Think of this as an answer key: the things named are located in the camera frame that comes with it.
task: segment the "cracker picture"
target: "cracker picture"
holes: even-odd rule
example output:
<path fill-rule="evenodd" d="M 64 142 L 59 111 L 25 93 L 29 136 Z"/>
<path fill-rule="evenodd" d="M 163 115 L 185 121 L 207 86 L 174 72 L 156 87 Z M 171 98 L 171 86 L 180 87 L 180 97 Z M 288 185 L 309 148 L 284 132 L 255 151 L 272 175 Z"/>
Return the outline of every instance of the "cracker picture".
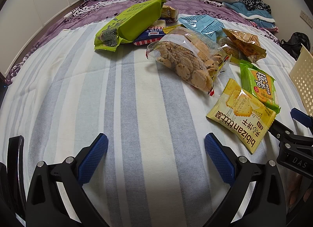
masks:
<path fill-rule="evenodd" d="M 236 116 L 250 117 L 252 114 L 252 107 L 249 101 L 250 97 L 244 92 L 240 92 L 236 106 L 234 108 L 234 114 Z"/>
<path fill-rule="evenodd" d="M 267 102 L 267 98 L 261 93 L 261 92 L 256 92 L 256 97 L 262 102 L 262 103 L 266 103 Z"/>
<path fill-rule="evenodd" d="M 234 108 L 234 102 L 239 97 L 239 94 L 240 94 L 240 90 L 234 90 L 232 94 L 229 96 L 229 98 L 227 99 L 226 105 L 231 108 Z"/>

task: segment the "bed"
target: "bed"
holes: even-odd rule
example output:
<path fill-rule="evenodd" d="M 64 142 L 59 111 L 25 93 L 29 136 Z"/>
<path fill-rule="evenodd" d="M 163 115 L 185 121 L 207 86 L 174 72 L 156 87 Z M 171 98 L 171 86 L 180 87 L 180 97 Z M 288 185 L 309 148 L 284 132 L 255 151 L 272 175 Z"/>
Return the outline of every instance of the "bed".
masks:
<path fill-rule="evenodd" d="M 14 77 L 0 109 L 0 161 L 6 164 L 8 139 L 24 136 L 27 193 L 38 161 L 60 163 L 103 132 L 109 139 L 108 152 L 83 188 L 110 226 L 202 226 L 229 189 L 205 154 L 205 135 L 213 132 L 237 155 L 263 164 L 276 160 L 278 140 L 267 133 L 250 155 L 239 138 L 205 117 L 217 98 L 147 60 L 146 46 L 125 44 L 115 53 L 94 51 L 95 34 L 113 16 L 142 1 L 87 0 L 49 29 L 7 78 Z M 258 35 L 267 57 L 257 64 L 276 79 L 281 105 L 276 119 L 309 136 L 289 113 L 294 107 L 306 112 L 289 78 L 295 60 L 273 35 L 216 2 L 167 0 L 167 4 L 177 7 L 180 16 L 209 14 L 226 28 Z M 218 83 L 224 87 L 229 78 L 240 84 L 239 67 L 230 65 Z M 278 168 L 288 197 L 294 173 Z M 70 216 L 77 219 L 60 189 Z M 235 219 L 242 216 L 244 204 Z"/>

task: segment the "snack bag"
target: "snack bag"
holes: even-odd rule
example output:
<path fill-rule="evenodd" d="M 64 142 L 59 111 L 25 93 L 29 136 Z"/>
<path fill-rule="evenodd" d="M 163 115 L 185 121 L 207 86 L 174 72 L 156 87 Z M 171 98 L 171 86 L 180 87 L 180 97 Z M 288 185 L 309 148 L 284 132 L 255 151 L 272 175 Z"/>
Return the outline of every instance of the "snack bag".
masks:
<path fill-rule="evenodd" d="M 194 87 L 213 95 L 213 81 L 228 64 L 218 44 L 195 31 L 176 27 L 147 47 L 147 58 L 156 59 Z"/>
<path fill-rule="evenodd" d="M 165 20 L 166 23 L 178 21 L 178 9 L 174 9 L 171 6 L 163 6 L 161 12 L 161 19 Z"/>
<path fill-rule="evenodd" d="M 186 28 L 194 30 L 214 42 L 221 37 L 225 37 L 223 32 L 224 24 L 209 15 L 195 15 L 180 17 L 178 19 Z"/>
<path fill-rule="evenodd" d="M 240 60 L 248 61 L 247 57 L 235 46 L 229 38 L 220 38 L 217 43 L 230 56 L 230 63 L 239 66 Z"/>
<path fill-rule="evenodd" d="M 148 27 L 143 33 L 137 37 L 133 44 L 134 45 L 144 45 L 151 44 L 155 41 L 160 40 L 165 33 L 163 29 L 166 27 L 165 20 L 157 20 L 150 27 Z"/>
<path fill-rule="evenodd" d="M 235 133 L 253 154 L 273 123 L 276 112 L 229 79 L 207 117 Z"/>
<path fill-rule="evenodd" d="M 238 30 L 223 29 L 223 31 L 251 62 L 266 57 L 266 50 L 261 47 L 258 36 Z"/>
<path fill-rule="evenodd" d="M 116 51 L 117 46 L 133 42 L 161 16 L 165 0 L 135 4 L 107 23 L 94 39 L 94 49 Z"/>
<path fill-rule="evenodd" d="M 242 88 L 278 114 L 281 109 L 274 86 L 275 79 L 243 60 L 240 62 L 240 73 Z"/>

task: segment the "blue gripper pad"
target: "blue gripper pad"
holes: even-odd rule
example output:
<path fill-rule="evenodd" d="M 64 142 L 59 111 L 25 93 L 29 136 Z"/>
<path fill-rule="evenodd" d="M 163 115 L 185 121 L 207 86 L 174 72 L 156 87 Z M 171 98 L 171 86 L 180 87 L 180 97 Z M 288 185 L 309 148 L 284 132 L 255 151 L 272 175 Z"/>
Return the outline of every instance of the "blue gripper pad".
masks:
<path fill-rule="evenodd" d="M 205 152 L 210 156 L 222 180 L 232 186 L 235 182 L 235 168 L 216 140 L 207 134 L 204 139 Z"/>
<path fill-rule="evenodd" d="M 99 137 L 97 142 L 93 145 L 85 159 L 78 167 L 77 182 L 80 186 L 89 183 L 94 171 L 96 170 L 103 155 L 108 150 L 109 140 L 105 134 Z"/>
<path fill-rule="evenodd" d="M 297 108 L 293 108 L 290 112 L 290 115 L 293 119 L 300 122 L 305 127 L 309 128 L 313 126 L 311 117 L 298 110 Z"/>

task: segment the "green seaweed snack bag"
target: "green seaweed snack bag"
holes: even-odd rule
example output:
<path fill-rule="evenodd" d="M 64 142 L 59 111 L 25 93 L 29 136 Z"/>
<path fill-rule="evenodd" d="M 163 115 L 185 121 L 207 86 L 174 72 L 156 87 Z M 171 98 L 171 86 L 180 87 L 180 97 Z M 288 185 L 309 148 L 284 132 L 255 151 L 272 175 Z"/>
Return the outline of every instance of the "green seaweed snack bag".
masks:
<path fill-rule="evenodd" d="M 274 86 L 275 79 L 248 61 L 240 61 L 242 88 L 259 99 L 267 108 L 280 112 Z"/>
<path fill-rule="evenodd" d="M 94 49 L 116 51 L 117 46 L 133 42 L 161 16 L 165 0 L 135 4 L 107 23 L 94 39 Z"/>

